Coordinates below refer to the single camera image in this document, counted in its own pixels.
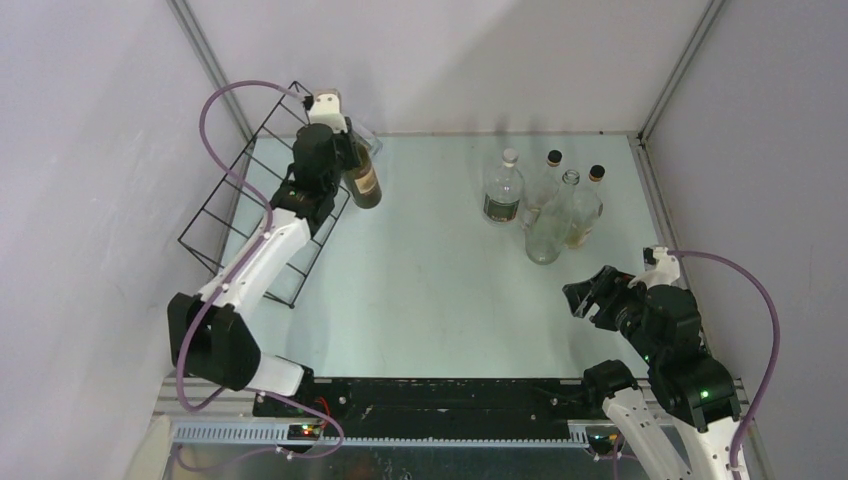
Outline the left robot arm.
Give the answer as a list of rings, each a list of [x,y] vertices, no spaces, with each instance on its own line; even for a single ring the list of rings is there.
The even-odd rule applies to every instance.
[[[335,211],[343,173],[359,163],[350,120],[331,115],[311,121],[297,132],[292,154],[249,239],[196,294],[176,294],[167,319],[179,380],[191,375],[223,389],[275,393],[278,404],[299,417],[316,403],[315,388],[303,381],[307,369],[263,352],[250,319],[283,268]]]

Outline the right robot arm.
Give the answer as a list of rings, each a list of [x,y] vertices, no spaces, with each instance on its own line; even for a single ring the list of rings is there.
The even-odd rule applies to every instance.
[[[749,478],[737,437],[743,418],[735,383],[702,344],[694,295],[673,282],[611,266],[562,291],[574,317],[620,334],[645,361],[650,390],[684,443],[687,455],[681,457],[623,362],[607,360],[585,370],[583,408],[614,422],[649,477]]]

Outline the clear bottle dark green label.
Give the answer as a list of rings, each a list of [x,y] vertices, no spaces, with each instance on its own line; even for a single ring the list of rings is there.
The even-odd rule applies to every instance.
[[[350,118],[353,134],[357,141],[362,144],[369,153],[372,160],[376,159],[383,149],[382,140],[360,121]]]

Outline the green wine bottle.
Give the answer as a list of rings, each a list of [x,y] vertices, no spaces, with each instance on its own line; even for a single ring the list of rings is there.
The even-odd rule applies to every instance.
[[[377,171],[366,142],[356,132],[352,133],[352,137],[359,155],[360,165],[345,172],[343,180],[353,197],[354,203],[362,209],[371,209],[382,200],[382,190]]]

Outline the clear bottle copper cap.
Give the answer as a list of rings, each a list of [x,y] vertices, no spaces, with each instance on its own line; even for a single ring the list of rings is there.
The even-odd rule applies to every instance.
[[[542,207],[556,195],[560,183],[557,172],[562,160],[563,154],[560,150],[550,150],[546,157],[546,164],[537,171],[525,187],[519,213],[520,226],[523,230],[531,227]]]

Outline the tall clear bottle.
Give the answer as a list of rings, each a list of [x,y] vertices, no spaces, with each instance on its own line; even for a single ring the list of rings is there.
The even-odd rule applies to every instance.
[[[580,174],[577,170],[566,170],[556,195],[540,209],[536,220],[526,231],[525,252],[535,264],[549,265],[562,253],[579,182]]]

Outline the clear bottle black cap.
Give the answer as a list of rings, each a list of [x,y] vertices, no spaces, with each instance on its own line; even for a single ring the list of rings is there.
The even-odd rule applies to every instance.
[[[564,241],[569,249],[577,249],[587,240],[603,213],[603,201],[598,190],[605,174],[604,166],[593,165],[589,169],[587,181],[574,192],[571,224]]]

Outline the clear bottle white cap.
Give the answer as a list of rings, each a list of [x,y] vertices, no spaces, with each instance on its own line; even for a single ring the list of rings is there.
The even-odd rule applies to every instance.
[[[513,148],[502,152],[501,161],[489,168],[483,180],[483,215],[494,225],[516,219],[525,189],[524,175],[518,167],[519,153]]]

